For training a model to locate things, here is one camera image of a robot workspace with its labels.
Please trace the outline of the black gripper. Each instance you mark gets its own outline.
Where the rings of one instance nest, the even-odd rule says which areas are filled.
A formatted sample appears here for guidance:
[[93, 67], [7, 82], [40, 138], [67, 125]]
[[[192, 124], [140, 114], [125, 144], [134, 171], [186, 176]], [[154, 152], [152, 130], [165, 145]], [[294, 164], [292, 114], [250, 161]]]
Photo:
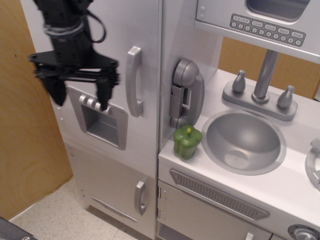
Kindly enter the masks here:
[[34, 74], [54, 102], [62, 106], [66, 100], [65, 81], [94, 83], [100, 109], [108, 108], [114, 86], [119, 84], [118, 61], [97, 53], [87, 29], [63, 32], [45, 28], [53, 50], [33, 53], [28, 60], [34, 64]]

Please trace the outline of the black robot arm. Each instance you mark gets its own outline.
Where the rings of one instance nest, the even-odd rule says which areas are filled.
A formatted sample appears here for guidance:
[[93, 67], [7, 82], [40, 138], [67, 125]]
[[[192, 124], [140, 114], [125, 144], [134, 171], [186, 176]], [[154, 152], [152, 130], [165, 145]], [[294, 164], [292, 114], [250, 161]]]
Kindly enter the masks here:
[[98, 20], [88, 9], [90, 0], [37, 0], [44, 19], [43, 31], [53, 50], [34, 53], [34, 74], [60, 106], [66, 99], [66, 81], [94, 83], [101, 110], [106, 110], [113, 87], [119, 83], [118, 61], [97, 53], [88, 17]]

